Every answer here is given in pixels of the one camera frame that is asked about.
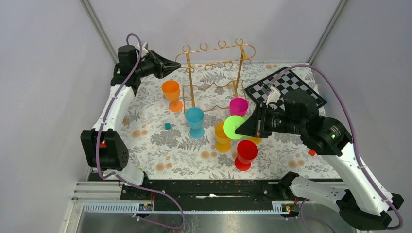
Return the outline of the magenta plastic wine glass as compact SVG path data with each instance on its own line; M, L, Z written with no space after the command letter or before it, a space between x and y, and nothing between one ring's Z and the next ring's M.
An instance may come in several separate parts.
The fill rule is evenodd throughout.
M229 103L229 113L231 116L244 117L248 111L249 103L244 98L234 98Z

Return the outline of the green plastic wine glass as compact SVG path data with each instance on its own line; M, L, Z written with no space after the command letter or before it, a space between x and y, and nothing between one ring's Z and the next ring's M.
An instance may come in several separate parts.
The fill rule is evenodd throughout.
M223 131L225 135L232 140L247 138L247 136L237 134L235 131L239 126L245 123L248 118L249 117L247 116L239 116L239 115L232 115L228 117L223 124Z

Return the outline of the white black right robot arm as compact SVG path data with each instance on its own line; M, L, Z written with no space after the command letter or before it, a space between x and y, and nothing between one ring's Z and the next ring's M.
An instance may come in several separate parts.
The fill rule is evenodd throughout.
M236 134L267 138L272 133L299 135L302 143L328 162L346 188L334 188L288 172L278 182L279 195L285 200L305 198L334 211L358 230L390 229L390 211L403 204L399 194L381 186L355 153L354 140L338 120L319 114L316 100L297 89L284 95L284 109L274 110L258 104L252 115L233 127Z

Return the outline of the gold wire wine glass rack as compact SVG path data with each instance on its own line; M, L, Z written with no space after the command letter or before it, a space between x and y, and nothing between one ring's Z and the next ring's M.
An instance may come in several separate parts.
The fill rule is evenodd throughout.
M240 52L239 58L229 60L220 59L206 63L193 63L191 59L191 55L193 54L211 53L212 51L218 50L226 51L232 48L236 48ZM177 54L175 57L176 62L181 61L183 58L185 59L185 63L182 64L181 68L188 74L189 77L189 84L182 86L184 112L186 112L189 108L196 106L195 89L206 91L213 86L216 88L226 88L230 86L233 89L234 97L239 97L240 91L243 91L243 97L246 98L246 91L243 86L244 80L240 78L241 71L244 65L250 65L252 63L252 59L255 57L256 53L256 48L251 44L245 43L242 38L236 38L233 45L229 45L226 41L220 40L218 41L217 47L214 48L210 48L207 43L201 43L197 50L193 50L190 45L184 45L182 47L182 52ZM194 84L193 75L198 69L202 68L204 71L213 71L217 65L223 65L225 68L232 68L235 64L238 65L236 78L229 80L226 85L220 86L217 85L216 82L212 82L207 87L200 87Z

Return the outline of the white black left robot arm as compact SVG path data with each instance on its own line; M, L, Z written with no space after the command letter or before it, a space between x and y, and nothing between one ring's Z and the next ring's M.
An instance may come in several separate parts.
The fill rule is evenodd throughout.
M132 193L143 200L149 197L151 187L144 182L145 173L129 163L129 151L119 130L141 78L154 75L163 79L181 64L146 47L138 50L133 45L119 47L118 59L102 114L90 130L82 131L80 139L89 167L99 168L103 178L121 177L122 182L133 186Z

